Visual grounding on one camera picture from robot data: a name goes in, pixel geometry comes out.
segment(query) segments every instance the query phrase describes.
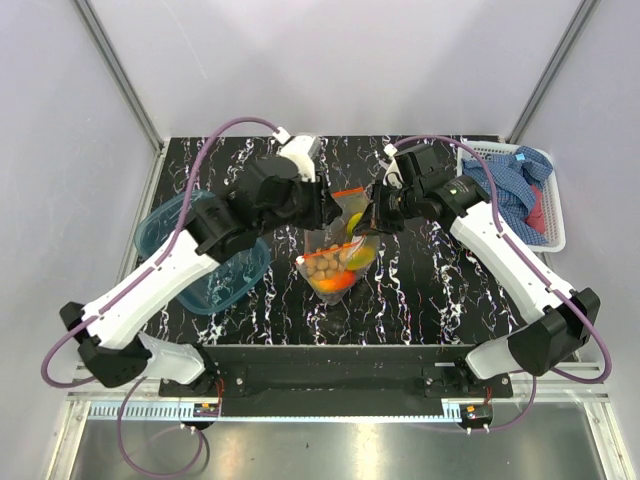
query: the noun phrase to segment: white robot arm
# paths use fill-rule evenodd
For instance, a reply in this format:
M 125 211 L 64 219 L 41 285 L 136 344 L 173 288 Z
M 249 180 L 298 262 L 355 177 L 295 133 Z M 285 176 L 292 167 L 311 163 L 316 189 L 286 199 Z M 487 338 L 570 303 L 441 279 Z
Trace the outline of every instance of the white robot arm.
M 61 309 L 67 329 L 87 322 L 75 338 L 97 380 L 115 387 L 144 373 L 194 391 L 210 388 L 215 372 L 207 368 L 207 355 L 140 329 L 185 287 L 251 248 L 259 236 L 283 225 L 323 228 L 341 214 L 326 178 L 315 169 L 319 146 L 318 137 L 298 135 L 278 155 L 248 160 L 226 193 L 196 202 L 184 229 L 120 284 L 86 305 L 68 303 Z
M 467 354 L 464 368 L 470 381 L 520 370 L 543 375 L 588 341 L 584 324 L 556 292 L 570 299 L 591 324 L 600 307 L 597 295 L 591 289 L 576 292 L 536 257 L 502 218 L 499 233 L 486 192 L 470 177 L 451 179 L 440 168 L 431 146 L 420 144 L 394 152 L 384 178 L 372 185 L 370 196 L 372 203 L 355 233 L 396 233 L 410 218 L 439 222 L 484 263 L 527 322 L 525 328 L 483 343 Z M 542 272 L 547 282 L 534 270 Z

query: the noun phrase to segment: gray wall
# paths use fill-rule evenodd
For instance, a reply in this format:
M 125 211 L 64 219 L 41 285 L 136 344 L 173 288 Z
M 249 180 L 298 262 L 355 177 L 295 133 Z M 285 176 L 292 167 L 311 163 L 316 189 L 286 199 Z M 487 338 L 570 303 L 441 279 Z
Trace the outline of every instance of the gray wall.
M 555 269 L 602 299 L 597 327 L 613 354 L 607 382 L 640 471 L 640 3 L 601 2 L 524 143 L 555 159 L 567 248 Z M 595 344 L 587 358 L 601 358 Z
M 0 477 L 33 480 L 65 394 L 39 373 L 57 310 L 114 284 L 153 155 L 70 1 L 3 0 L 0 40 Z M 54 362 L 69 379 L 74 349 Z
M 163 136 L 508 135 L 579 3 L 92 0 Z

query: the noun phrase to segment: blue plastic container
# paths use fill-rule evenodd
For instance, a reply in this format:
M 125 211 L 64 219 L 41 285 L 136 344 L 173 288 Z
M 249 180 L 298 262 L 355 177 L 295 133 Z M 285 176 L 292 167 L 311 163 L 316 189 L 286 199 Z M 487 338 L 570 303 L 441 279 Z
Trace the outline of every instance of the blue plastic container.
M 202 198 L 213 197 L 206 190 L 194 190 L 191 204 Z M 134 243 L 147 260 L 169 238 L 178 223 L 184 193 L 162 204 L 136 228 Z M 234 255 L 209 275 L 199 278 L 178 295 L 180 303 L 199 315 L 211 315 L 236 303 L 259 280 L 269 267 L 271 255 L 267 244 L 258 239 L 256 245 Z

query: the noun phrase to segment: blue checkered cloth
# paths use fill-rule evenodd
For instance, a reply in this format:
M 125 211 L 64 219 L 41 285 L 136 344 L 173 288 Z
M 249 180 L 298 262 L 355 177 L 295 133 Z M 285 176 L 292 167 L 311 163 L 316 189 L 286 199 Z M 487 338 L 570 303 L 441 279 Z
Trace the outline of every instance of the blue checkered cloth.
M 520 147 L 514 154 L 487 156 L 487 165 L 498 191 L 498 210 L 511 229 L 527 245 L 544 245 L 547 239 L 525 223 L 536 204 L 535 185 L 541 192 L 553 166 L 540 152 Z M 462 173 L 489 193 L 489 181 L 477 160 L 463 160 Z

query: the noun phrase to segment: yellow fruit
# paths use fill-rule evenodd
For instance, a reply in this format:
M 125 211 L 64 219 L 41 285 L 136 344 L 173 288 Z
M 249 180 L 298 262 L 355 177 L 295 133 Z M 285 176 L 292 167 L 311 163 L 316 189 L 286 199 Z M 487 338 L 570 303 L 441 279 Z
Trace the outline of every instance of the yellow fruit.
M 376 251 L 372 247 L 362 246 L 351 255 L 347 262 L 348 270 L 359 270 L 368 267 L 376 258 Z
M 356 213 L 349 219 L 349 223 L 347 223 L 347 235 L 353 235 L 353 229 L 356 228 L 356 225 L 362 218 L 362 213 Z

